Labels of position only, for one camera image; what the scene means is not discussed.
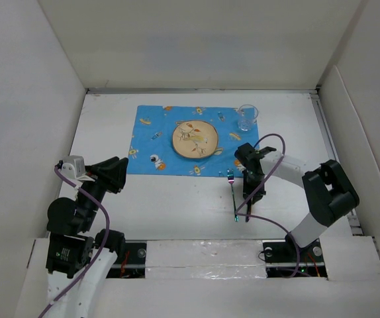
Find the beige bird-pattern plate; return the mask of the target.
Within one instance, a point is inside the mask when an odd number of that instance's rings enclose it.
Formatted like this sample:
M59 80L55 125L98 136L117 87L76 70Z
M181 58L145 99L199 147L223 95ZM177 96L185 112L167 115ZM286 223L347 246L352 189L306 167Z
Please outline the beige bird-pattern plate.
M188 159L212 156L217 149L217 130L206 121L181 121L172 133L175 152Z

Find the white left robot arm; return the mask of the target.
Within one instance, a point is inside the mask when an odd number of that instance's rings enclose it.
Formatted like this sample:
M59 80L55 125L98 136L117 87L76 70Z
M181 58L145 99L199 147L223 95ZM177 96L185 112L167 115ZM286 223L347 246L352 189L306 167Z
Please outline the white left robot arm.
M128 158L114 156L87 165L66 156L54 173L77 192L51 202L46 226L47 305L41 317L91 317L111 266L125 257L124 233L110 228L102 200L126 183Z

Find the iridescent fork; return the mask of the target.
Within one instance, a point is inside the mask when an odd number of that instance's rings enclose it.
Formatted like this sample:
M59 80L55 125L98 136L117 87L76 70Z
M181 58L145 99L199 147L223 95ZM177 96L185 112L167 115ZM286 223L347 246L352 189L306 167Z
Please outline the iridescent fork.
M227 169L227 180L228 180L228 183L230 184L230 189L231 189L231 194L232 194L232 203L233 203L233 210L234 210L234 220L236 222L239 221L239 216L236 212L237 208L236 208L236 200L235 200L235 193L234 193L234 171L233 169Z

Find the iridescent knife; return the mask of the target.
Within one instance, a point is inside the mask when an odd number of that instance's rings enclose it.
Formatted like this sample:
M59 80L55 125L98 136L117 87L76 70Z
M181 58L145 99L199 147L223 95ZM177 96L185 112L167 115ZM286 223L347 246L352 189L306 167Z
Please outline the iridescent knife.
M250 215L252 214L252 202L249 201L246 204L247 209L246 209L246 216L245 216L245 222L248 223L250 221Z

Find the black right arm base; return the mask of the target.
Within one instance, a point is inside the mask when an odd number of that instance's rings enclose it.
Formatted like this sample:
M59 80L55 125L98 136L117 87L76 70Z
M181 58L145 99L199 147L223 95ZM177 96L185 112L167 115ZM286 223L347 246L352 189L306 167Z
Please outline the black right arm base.
M295 268L295 278L327 278L324 255L320 240L295 250L294 244L286 239L262 240L258 258L265 263L268 278L289 278Z

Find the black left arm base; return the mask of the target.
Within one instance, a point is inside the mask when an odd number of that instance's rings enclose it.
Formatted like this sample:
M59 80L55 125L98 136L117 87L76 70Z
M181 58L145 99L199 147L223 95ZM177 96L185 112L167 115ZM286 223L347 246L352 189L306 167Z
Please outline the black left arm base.
M145 278L147 242L127 241L124 254L119 256L108 271L107 278L139 279Z

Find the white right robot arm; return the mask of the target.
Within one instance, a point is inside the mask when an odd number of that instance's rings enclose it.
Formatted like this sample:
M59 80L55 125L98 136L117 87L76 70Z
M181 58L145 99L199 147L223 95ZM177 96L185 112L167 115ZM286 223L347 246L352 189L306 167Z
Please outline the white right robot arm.
M287 235L292 240L284 244L284 253L290 260L298 261L306 256L309 245L360 203L357 191L336 160L312 165L273 147L256 150L249 143L239 146L234 155L243 167L247 221L252 218L253 205L266 195L268 176L295 184L305 191L309 212Z

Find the blue space-print cloth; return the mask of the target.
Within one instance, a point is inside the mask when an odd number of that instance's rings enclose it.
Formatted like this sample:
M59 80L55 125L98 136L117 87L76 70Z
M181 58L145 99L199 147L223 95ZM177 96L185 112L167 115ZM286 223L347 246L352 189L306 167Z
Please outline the blue space-print cloth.
M181 121L206 121L219 136L212 156L188 159L172 146L172 133ZM242 166L235 158L237 148L259 139L258 127L238 128L238 110L227 107L182 107L140 105L136 111L128 157L129 174L225 177L227 169L241 177Z

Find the clear plastic cup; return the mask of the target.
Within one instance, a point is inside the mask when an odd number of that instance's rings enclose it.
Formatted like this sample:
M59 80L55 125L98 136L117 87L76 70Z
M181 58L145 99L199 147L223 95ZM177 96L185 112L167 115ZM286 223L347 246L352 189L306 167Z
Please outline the clear plastic cup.
M238 108L238 128L241 131L250 131L256 124L259 115L258 109L249 104Z

